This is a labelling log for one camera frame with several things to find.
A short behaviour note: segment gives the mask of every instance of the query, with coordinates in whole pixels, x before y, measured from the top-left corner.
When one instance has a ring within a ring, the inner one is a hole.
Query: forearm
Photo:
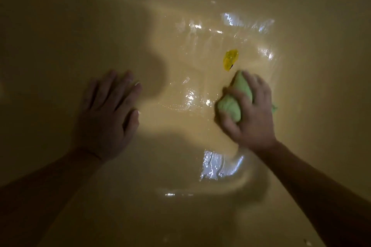
[[[370,244],[371,204],[277,143],[257,155],[273,171],[328,246]]]
[[[36,246],[81,185],[100,167],[84,151],[0,188],[0,245]]]

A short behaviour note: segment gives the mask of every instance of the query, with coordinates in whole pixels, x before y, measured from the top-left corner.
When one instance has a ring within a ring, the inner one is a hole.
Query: yellow object
[[[226,71],[229,71],[234,63],[238,60],[238,50],[230,50],[226,52],[224,59],[223,59],[223,67]]]

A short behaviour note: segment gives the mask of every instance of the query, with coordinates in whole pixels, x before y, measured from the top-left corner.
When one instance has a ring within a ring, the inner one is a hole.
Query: skin
[[[268,84],[247,71],[243,75],[254,101],[232,87],[226,89],[238,100],[242,119],[236,124],[220,113],[224,132],[273,171],[327,246],[370,246],[371,204],[277,141]],[[81,186],[131,141],[139,126],[139,112],[132,109],[142,86],[132,86],[133,75],[127,72],[113,87],[116,77],[111,71],[90,82],[67,155],[0,188],[1,246],[36,246]]]

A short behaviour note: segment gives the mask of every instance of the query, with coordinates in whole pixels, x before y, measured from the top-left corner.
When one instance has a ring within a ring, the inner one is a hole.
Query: wet surface
[[[280,140],[371,199],[368,0],[0,6],[2,184],[67,151],[91,76],[131,69],[144,87],[137,137],[78,193],[41,246],[322,246],[278,180],[213,121],[238,69],[271,85]],[[239,59],[227,72],[232,49]]]

